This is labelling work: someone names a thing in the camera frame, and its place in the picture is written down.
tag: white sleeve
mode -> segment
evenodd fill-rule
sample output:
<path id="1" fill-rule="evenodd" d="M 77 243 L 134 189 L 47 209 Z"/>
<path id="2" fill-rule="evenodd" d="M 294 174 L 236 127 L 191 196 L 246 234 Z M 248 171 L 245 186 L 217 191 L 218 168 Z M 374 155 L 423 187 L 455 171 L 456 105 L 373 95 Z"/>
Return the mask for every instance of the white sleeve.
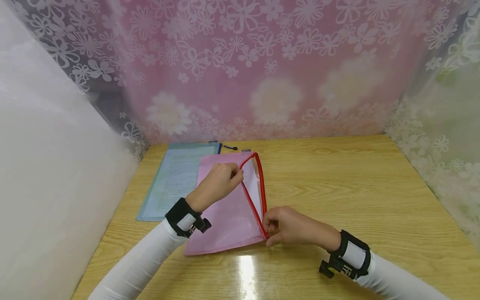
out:
<path id="1" fill-rule="evenodd" d="M 194 220 L 183 225 L 188 228 Z M 88 299 L 136 299 L 167 257 L 186 240 L 177 236 L 168 221 L 158 224 L 110 270 Z"/>
<path id="2" fill-rule="evenodd" d="M 387 300 L 449 300 L 445 295 L 399 266 L 371 254 L 368 275 L 360 276 L 356 283 L 369 288 Z"/>

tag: table surface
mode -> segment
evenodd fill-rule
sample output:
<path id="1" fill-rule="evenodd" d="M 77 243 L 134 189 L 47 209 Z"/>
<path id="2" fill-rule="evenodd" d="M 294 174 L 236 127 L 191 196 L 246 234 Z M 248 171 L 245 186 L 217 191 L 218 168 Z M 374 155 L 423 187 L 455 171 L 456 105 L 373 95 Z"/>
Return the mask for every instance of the table surface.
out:
<path id="1" fill-rule="evenodd" d="M 288 205 L 346 229 L 452 299 L 479 298 L 479 253 L 387 136 L 228 145 L 258 152 L 268 207 Z M 72 299 L 86 299 L 157 225 L 135 217 L 166 149 L 148 150 Z M 139 299 L 380 299 L 343 275 L 320 275 L 327 255 L 311 245 L 256 244 L 196 257 L 181 251 L 164 262 Z"/>

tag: white panel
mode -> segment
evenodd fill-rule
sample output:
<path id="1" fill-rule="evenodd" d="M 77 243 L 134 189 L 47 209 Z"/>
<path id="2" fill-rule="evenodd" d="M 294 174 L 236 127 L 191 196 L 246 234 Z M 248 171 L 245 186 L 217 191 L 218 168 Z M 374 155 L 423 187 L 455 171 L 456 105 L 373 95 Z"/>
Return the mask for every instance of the white panel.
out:
<path id="1" fill-rule="evenodd" d="M 0 1 L 0 299 L 69 299 L 137 168 Z"/>

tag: black wrist strap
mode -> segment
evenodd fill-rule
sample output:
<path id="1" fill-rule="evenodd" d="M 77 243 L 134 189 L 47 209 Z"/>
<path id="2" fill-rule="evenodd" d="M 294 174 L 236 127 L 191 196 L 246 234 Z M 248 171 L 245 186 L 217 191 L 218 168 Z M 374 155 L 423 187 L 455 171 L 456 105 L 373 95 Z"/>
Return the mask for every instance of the black wrist strap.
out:
<path id="1" fill-rule="evenodd" d="M 344 273 L 351 279 L 356 279 L 359 276 L 367 275 L 368 267 L 370 266 L 370 261 L 372 259 L 370 254 L 370 247 L 366 243 L 355 238 L 345 230 L 342 230 L 340 232 L 340 235 L 342 237 L 340 247 L 336 251 L 329 252 L 329 262 L 322 261 L 322 263 L 320 264 L 320 269 L 318 271 L 323 275 L 327 276 L 328 278 L 333 278 L 335 271 L 339 273 Z M 350 245 L 350 247 L 358 247 L 358 249 L 354 249 L 355 251 L 364 251 L 365 253 L 365 259 L 360 268 L 355 268 L 342 259 L 342 257 L 345 256 L 345 253 L 347 252 L 349 242 L 354 245 Z"/>
<path id="2" fill-rule="evenodd" d="M 178 224 L 183 219 L 188 218 L 188 215 L 191 215 L 193 218 L 195 218 L 195 221 L 188 229 L 183 230 L 178 226 Z M 180 198 L 177 203 L 175 203 L 167 212 L 165 218 L 179 237 L 189 238 L 195 229 L 198 229 L 204 233 L 212 226 L 207 219 L 202 219 L 201 216 L 201 213 L 197 213 L 190 207 L 190 205 L 188 205 L 187 201 L 185 201 L 185 198 Z"/>

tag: pink mesh zipper pouch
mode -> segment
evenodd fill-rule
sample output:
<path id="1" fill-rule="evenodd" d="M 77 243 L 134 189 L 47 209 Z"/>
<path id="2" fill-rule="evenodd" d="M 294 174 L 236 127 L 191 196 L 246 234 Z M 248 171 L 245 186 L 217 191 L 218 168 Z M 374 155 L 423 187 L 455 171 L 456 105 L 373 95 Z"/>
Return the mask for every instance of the pink mesh zipper pouch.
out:
<path id="1" fill-rule="evenodd" d="M 200 158 L 197 185 L 215 163 L 236 163 L 243 169 L 243 182 L 227 197 L 207 208 L 202 217 L 212 224 L 205 233 L 196 230 L 183 248 L 185 255 L 216 253 L 267 239 L 262 226 L 266 213 L 264 179 L 255 152 L 208 155 Z"/>

